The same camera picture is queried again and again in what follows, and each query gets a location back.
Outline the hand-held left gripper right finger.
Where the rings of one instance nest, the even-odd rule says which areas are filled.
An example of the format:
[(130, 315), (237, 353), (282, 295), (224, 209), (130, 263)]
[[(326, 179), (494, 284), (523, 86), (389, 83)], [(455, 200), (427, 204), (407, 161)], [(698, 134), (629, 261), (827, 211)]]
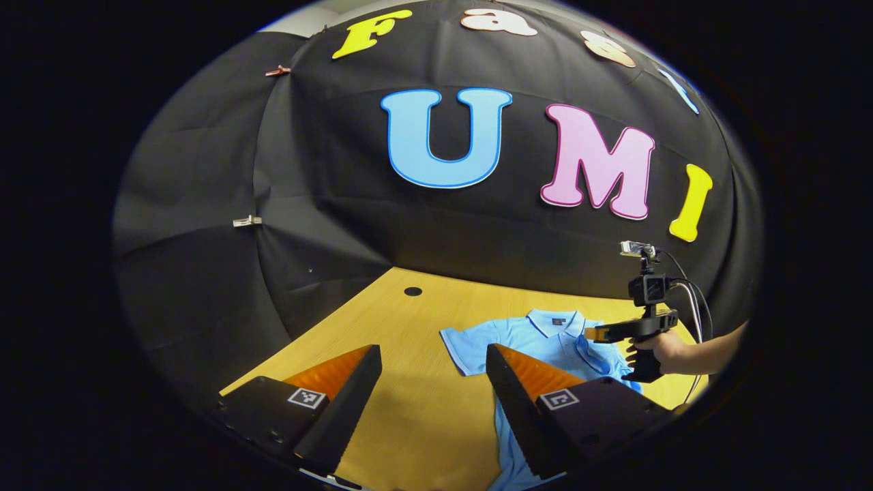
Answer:
[(541, 478), (608, 459), (674, 419), (614, 377), (587, 381), (499, 343), (487, 346), (486, 375)]

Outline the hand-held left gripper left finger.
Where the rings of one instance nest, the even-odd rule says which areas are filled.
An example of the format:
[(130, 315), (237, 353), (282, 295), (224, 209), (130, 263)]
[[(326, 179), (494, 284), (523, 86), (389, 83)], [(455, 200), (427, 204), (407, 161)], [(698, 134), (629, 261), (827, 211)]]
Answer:
[(383, 372), (367, 344), (285, 379), (256, 376), (215, 401), (215, 422), (282, 464), (335, 473)]

